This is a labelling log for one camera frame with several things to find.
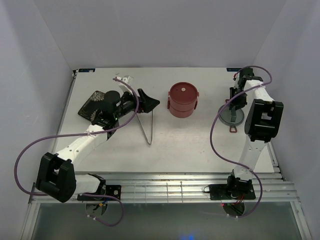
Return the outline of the metal serving tongs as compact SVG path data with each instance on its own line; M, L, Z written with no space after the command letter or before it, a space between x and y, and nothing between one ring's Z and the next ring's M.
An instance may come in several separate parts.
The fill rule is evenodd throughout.
M154 123L154 112L150 113L139 113L136 115L138 125L142 131L145 142L151 146L153 143L153 123Z

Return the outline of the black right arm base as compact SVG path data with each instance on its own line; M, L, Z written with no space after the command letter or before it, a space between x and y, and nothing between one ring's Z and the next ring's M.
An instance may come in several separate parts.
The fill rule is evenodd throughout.
M227 184L210 184L209 195L211 200L255 200L253 185L248 187L229 187Z

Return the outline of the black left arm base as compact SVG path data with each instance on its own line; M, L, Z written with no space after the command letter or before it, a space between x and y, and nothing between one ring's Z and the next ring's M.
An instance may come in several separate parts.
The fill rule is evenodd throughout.
M121 185L103 185L99 186L95 193L91 193L94 196L83 196L78 195L78 201L105 201L107 197L97 197L97 195L108 195L115 197L117 199L121 199L122 186Z

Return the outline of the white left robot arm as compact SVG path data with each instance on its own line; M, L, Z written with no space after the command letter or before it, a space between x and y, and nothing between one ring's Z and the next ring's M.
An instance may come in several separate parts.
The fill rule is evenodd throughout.
M78 111L78 115L91 122L85 134L57 153L45 153L36 179L37 190L61 203L73 195L85 194L100 200L106 195L106 181L96 174L78 175L80 163L98 146L108 141L119 127L120 118L130 112L150 113L160 101L149 97L139 88L138 96L116 90L106 93L95 91Z

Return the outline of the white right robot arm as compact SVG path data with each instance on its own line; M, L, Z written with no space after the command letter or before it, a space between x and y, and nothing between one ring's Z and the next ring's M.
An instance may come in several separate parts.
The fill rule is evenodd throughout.
M253 66L247 66L234 74L235 84L229 89L230 122L237 119L237 111L244 108L247 92L252 90L253 100L244 123L245 144L238 164L227 179L226 194L237 199L253 191L252 171L255 169L262 150L279 132L284 104L275 101L267 93L263 79L256 76Z

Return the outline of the pink lunch bowl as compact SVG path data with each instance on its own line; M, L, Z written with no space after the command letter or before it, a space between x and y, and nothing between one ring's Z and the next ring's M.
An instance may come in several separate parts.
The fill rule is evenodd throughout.
M199 92L197 88L188 82L175 83L168 92L167 109L173 108L180 112L196 109Z
M180 110L174 109L172 106L167 107L167 109L176 118L187 118L191 116L195 110L195 108L193 107L187 111L180 111Z

